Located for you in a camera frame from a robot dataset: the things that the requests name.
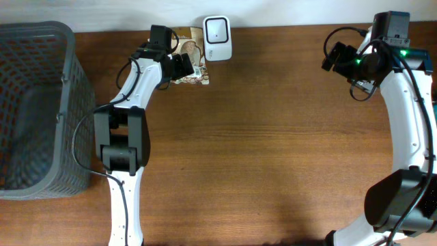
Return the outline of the beige brown cookie pouch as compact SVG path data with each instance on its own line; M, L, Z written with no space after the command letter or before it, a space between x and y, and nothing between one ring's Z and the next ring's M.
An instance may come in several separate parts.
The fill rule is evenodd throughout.
M206 59L204 54L203 29L200 27L175 27L173 28L179 38L172 37L171 45L177 46L174 54L187 54L193 65L194 73L187 77L172 81L174 84L189 83L208 85L209 74L206 68Z

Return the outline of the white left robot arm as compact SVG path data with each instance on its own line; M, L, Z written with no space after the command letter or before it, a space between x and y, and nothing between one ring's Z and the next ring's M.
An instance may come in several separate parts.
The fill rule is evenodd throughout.
M194 73L187 54L177 54L174 30L153 25L148 41L128 58L129 74L117 96L94 111L96 155L111 196L110 245L142 245L141 179L150 158L145 110L158 88Z

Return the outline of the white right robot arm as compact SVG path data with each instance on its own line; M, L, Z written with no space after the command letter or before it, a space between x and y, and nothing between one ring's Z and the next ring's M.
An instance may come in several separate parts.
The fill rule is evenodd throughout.
M345 77L367 97L380 92L393 143L391 173L368 189L363 214L333 230L325 245L397 245L436 231L436 116L432 61L410 47L410 15L388 11L360 30L358 48L338 42L324 48L322 68Z

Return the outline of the white barcode scanner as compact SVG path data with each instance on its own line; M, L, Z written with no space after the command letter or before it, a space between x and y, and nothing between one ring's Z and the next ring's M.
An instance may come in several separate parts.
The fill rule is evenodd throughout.
M226 16L208 16L203 20L205 58L209 62L231 59L230 21Z

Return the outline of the grey plastic mesh basket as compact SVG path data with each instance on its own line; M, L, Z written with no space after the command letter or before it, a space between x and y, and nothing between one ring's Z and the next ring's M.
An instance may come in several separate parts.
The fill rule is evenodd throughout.
M1 198L70 197L89 186L93 87L57 21L1 26Z

